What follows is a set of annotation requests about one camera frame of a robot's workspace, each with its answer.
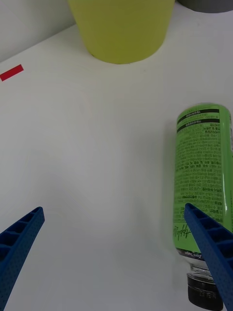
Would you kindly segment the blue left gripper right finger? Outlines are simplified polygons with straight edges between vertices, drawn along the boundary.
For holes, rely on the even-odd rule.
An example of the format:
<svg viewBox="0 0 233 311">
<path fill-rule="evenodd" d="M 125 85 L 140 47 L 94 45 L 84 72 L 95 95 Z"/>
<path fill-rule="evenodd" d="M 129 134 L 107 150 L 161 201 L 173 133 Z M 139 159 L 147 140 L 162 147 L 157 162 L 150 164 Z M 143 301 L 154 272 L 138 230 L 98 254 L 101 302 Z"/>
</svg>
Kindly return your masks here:
<svg viewBox="0 0 233 311">
<path fill-rule="evenodd" d="M 233 309 L 233 234 L 214 219 L 186 204 L 184 219 L 204 257 L 228 311 Z"/>
</svg>

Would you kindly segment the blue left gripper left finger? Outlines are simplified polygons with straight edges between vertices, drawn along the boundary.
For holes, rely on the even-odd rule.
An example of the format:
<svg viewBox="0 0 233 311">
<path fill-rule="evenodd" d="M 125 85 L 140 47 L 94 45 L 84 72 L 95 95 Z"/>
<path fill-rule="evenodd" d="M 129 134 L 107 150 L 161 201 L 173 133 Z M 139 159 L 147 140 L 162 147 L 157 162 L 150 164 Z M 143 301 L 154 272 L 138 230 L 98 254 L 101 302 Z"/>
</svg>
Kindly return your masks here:
<svg viewBox="0 0 233 311">
<path fill-rule="evenodd" d="M 45 221 L 37 207 L 0 234 L 0 310 L 4 310 L 28 253 Z"/>
</svg>

